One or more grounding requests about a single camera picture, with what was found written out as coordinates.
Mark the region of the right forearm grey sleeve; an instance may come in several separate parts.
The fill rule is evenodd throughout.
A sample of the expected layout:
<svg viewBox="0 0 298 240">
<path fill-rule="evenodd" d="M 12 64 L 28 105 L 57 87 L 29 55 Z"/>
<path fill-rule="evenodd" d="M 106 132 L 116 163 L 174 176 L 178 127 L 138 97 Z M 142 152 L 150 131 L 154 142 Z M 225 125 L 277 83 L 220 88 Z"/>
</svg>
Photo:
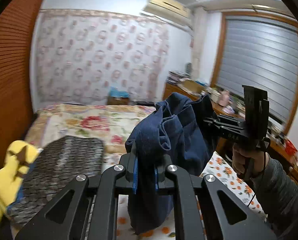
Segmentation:
<svg viewBox="0 0 298 240">
<path fill-rule="evenodd" d="M 257 201 L 278 239 L 298 239 L 298 185 L 282 165 L 269 158 L 265 171 L 253 178 Z"/>
</svg>

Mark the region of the person's right hand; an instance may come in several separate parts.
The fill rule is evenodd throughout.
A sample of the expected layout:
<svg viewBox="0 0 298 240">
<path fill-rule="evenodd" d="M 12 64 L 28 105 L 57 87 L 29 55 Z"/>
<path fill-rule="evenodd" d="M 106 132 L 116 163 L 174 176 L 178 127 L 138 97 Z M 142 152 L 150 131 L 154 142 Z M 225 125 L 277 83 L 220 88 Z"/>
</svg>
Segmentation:
<svg viewBox="0 0 298 240">
<path fill-rule="evenodd" d="M 237 175 L 243 180 L 256 178 L 262 174 L 269 162 L 267 152 L 251 150 L 246 151 L 238 144 L 233 145 L 232 166 Z"/>
</svg>

